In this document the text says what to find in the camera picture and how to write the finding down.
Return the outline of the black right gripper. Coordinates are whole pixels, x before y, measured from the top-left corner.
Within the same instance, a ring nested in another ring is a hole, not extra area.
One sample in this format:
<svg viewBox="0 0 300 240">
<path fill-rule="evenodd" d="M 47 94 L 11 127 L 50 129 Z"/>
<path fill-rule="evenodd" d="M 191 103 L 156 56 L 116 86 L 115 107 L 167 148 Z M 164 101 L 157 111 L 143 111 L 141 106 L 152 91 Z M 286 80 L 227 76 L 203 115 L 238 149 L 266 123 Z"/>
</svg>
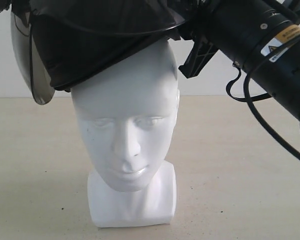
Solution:
<svg viewBox="0 0 300 240">
<path fill-rule="evenodd" d="M 187 78 L 197 77 L 211 58 L 217 53 L 217 47 L 211 43 L 209 33 L 214 15 L 227 0 L 195 0 L 196 10 L 192 18 L 177 27 L 180 37 L 194 41 L 187 59 L 178 69 Z"/>
</svg>

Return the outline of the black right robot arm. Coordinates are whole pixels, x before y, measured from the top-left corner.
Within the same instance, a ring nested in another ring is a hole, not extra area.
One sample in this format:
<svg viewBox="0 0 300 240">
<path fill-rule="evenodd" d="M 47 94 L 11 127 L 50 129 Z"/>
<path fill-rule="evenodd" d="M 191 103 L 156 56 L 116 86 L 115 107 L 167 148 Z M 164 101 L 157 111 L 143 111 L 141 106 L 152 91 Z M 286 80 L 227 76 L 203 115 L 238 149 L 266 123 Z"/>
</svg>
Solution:
<svg viewBox="0 0 300 240">
<path fill-rule="evenodd" d="M 300 0 L 202 0 L 188 25 L 194 46 L 179 70 L 199 75 L 221 51 L 300 123 Z"/>
</svg>

